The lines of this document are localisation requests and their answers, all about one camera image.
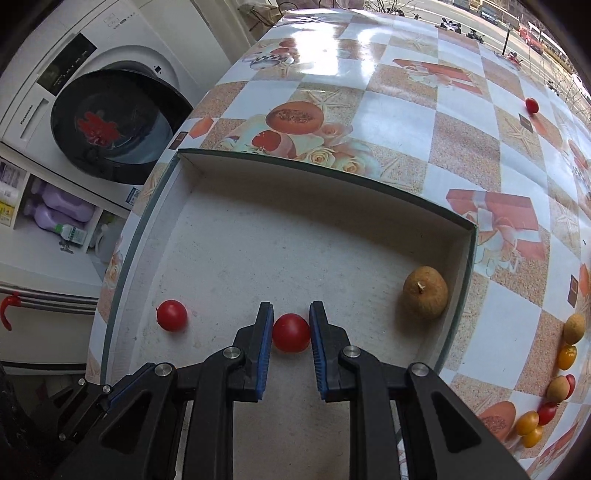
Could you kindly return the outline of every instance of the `red tomato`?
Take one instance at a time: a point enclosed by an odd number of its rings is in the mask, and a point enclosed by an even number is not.
[[[536,102],[535,99],[531,97],[525,99],[525,108],[527,112],[532,115],[540,111],[540,106],[538,105],[538,102]]]
[[[556,410],[558,409],[558,405],[556,403],[544,403],[540,408],[538,408],[538,415],[540,417],[540,421],[538,425],[548,425],[554,415],[556,415]]]
[[[156,309],[156,321],[167,332],[178,332],[187,325],[187,309],[177,300],[166,300]]]
[[[310,326],[295,313],[281,315],[273,325],[273,342],[283,352],[303,352],[310,344]]]
[[[569,385],[570,385],[569,394],[566,395],[566,398],[569,398],[574,392],[574,388],[577,385],[577,381],[574,379],[574,375],[570,375],[570,374],[566,375],[566,380],[569,381]]]

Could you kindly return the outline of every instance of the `scooter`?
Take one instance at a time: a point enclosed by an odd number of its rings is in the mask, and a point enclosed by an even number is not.
[[[558,89],[558,87],[556,86],[556,84],[552,80],[547,80],[546,85],[548,86],[548,88],[550,90],[552,90],[556,95],[558,95],[560,97],[562,92]]]
[[[517,65],[518,67],[521,67],[522,60],[520,60],[519,58],[517,58],[517,52],[510,51],[509,54],[507,55],[507,58],[510,61],[512,61],[515,65]]]
[[[441,25],[439,26],[445,30],[450,30],[462,35],[462,26],[459,23],[453,22],[452,20],[447,20],[445,17],[441,18]]]
[[[390,7],[386,10],[386,13],[389,15],[398,15],[399,17],[403,17],[404,16],[404,12],[402,10],[400,10],[399,8],[394,9],[394,7]]]
[[[473,28],[470,29],[466,36],[477,42],[484,43],[484,35],[479,35]]]

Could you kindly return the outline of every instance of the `pear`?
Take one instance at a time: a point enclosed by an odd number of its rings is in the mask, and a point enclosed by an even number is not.
[[[447,284],[433,267],[418,267],[404,282],[402,304],[417,317],[435,320],[445,310],[447,300]]]
[[[573,313],[564,324],[562,338],[569,345],[577,343],[585,334],[585,317],[580,313]]]

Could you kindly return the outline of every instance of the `yellow cherry tomato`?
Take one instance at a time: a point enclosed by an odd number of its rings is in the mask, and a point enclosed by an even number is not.
[[[558,368],[568,370],[573,366],[577,358],[577,348],[574,345],[566,345],[558,354]]]
[[[532,448],[542,438],[544,433],[543,427],[536,427],[533,431],[521,438],[521,443],[525,448]]]
[[[517,423],[515,424],[515,431],[517,435],[523,437],[523,435],[527,435],[535,430],[540,422],[540,416],[535,410],[531,410],[528,413],[524,413]]]

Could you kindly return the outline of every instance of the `washing machine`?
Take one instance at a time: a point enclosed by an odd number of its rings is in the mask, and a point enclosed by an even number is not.
[[[2,141],[127,209],[206,93],[128,0],[64,0],[14,62]]]

